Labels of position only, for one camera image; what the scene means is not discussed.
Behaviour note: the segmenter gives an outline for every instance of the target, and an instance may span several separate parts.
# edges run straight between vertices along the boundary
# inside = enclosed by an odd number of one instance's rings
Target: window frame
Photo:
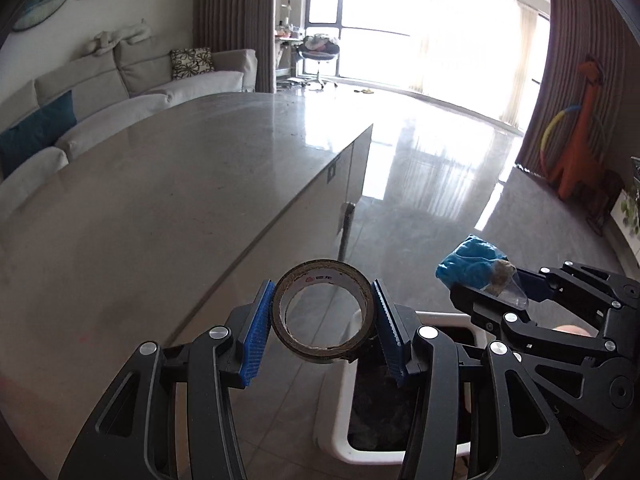
[[[395,34],[396,36],[404,36],[409,38],[409,34],[402,34],[401,32],[394,32],[392,30],[383,30],[378,28],[366,28],[366,27],[345,27],[342,25],[342,0],[338,0],[338,8],[336,12],[335,23],[316,23],[309,21],[309,12],[311,9],[311,0],[305,0],[305,30],[308,28],[317,28],[317,27],[328,27],[328,28],[337,28],[338,29],[338,39],[342,39],[342,30],[344,28],[351,28],[353,30],[371,30],[372,32],[384,32],[385,34]],[[302,73],[309,74],[309,72],[305,72],[305,64],[302,64]],[[337,57],[335,63],[335,73],[334,77],[340,77],[340,56]]]

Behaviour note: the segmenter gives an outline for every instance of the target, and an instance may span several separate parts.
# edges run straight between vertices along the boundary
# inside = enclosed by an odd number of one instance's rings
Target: beige sofa
[[[169,52],[190,46],[186,33],[123,42],[103,56],[77,59],[29,81],[0,104],[0,133],[70,90],[78,120],[56,150],[32,156],[4,182],[0,171],[0,221],[56,171],[132,124],[205,95],[254,91],[253,50],[213,54],[214,72],[173,81]]]

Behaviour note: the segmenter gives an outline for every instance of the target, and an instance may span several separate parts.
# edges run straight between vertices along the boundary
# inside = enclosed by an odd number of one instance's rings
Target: sofa armrest
[[[242,73],[242,90],[253,92],[255,90],[255,73],[258,69],[258,59],[255,50],[228,50],[213,54],[213,67],[215,70],[225,70]]]

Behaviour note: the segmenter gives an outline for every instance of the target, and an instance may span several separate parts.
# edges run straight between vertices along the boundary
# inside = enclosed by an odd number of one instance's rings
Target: brown packing tape
[[[300,290],[317,283],[330,283],[346,289],[358,301],[362,325],[349,340],[338,346],[320,348],[298,341],[287,327],[287,310]],[[284,346],[306,361],[331,363],[336,359],[354,359],[354,352],[371,336],[376,322],[376,307],[371,286],[354,267],[336,260],[311,260],[287,272],[276,285],[271,304],[271,326]]]

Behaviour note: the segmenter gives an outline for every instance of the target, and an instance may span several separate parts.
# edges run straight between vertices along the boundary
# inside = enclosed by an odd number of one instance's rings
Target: curtain
[[[551,30],[545,73],[538,102],[516,163],[525,170],[541,174],[540,140],[551,119],[568,106],[580,104],[585,88],[584,76],[577,65],[587,54],[598,59],[604,69],[605,83],[596,101],[594,113],[602,127],[592,126],[590,147],[602,160],[616,123],[626,63],[626,25],[610,0],[551,0]],[[558,126],[546,145],[550,168],[564,150],[574,120]]]
[[[409,88],[517,127],[537,18],[516,0],[420,0]]]
[[[252,48],[256,91],[274,92],[275,0],[195,0],[194,44],[214,52]]]

